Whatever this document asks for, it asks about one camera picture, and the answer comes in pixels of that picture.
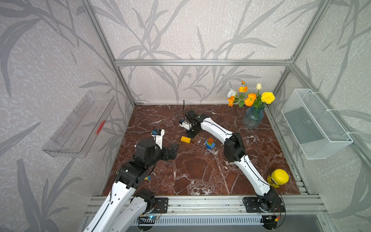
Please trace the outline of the yellow long lego brick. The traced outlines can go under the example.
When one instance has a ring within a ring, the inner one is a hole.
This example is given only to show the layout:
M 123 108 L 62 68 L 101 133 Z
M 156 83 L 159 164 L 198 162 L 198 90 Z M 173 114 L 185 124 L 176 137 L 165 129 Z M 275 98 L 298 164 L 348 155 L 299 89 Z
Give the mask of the yellow long lego brick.
M 189 137 L 185 137 L 185 136 L 182 136 L 182 137 L 181 137 L 181 142 L 183 142 L 183 143 L 190 144 L 191 140 L 192 140 L 192 139 L 189 138 Z

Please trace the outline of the light blue long lego brick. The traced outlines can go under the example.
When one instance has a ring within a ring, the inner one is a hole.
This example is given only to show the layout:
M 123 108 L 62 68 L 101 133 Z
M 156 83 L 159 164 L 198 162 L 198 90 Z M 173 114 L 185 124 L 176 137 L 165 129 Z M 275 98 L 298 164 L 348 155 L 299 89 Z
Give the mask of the light blue long lego brick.
M 215 147 L 215 143 L 210 144 L 208 141 L 205 142 L 206 148 L 212 150 Z

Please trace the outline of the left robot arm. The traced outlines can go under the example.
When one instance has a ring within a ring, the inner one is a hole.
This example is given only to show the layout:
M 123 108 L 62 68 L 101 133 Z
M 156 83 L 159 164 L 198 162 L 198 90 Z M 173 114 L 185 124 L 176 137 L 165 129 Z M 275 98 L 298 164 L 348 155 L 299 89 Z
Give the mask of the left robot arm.
M 155 195 L 147 189 L 137 191 L 160 160 L 176 159 L 178 144 L 162 146 L 162 137 L 146 138 L 136 145 L 133 159 L 115 176 L 111 191 L 85 232 L 125 232 L 140 215 L 155 206 Z

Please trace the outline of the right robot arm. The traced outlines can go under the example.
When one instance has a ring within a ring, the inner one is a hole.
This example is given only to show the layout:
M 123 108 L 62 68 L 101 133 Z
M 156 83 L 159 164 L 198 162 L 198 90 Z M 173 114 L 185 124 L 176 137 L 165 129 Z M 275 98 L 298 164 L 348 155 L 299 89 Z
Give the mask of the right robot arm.
M 224 156 L 229 162 L 236 164 L 253 186 L 257 195 L 257 207 L 263 212 L 271 212 L 277 206 L 279 194 L 271 187 L 251 162 L 238 132 L 231 132 L 214 122 L 205 114 L 196 114 L 193 110 L 185 114 L 179 125 L 186 129 L 190 138 L 206 131 L 224 145 Z

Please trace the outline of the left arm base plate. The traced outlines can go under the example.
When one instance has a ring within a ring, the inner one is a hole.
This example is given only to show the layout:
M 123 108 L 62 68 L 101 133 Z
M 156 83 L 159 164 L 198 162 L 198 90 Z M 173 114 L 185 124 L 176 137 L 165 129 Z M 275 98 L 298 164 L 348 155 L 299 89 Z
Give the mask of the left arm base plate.
M 151 210 L 151 214 L 166 214 L 168 211 L 169 198 L 167 197 L 155 197 L 154 207 Z

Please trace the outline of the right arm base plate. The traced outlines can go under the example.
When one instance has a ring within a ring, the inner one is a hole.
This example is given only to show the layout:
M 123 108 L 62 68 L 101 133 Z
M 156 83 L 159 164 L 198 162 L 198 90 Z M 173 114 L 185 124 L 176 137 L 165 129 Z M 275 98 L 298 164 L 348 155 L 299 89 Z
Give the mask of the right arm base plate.
M 286 208 L 280 197 L 270 198 L 243 197 L 243 205 L 247 213 L 285 213 Z

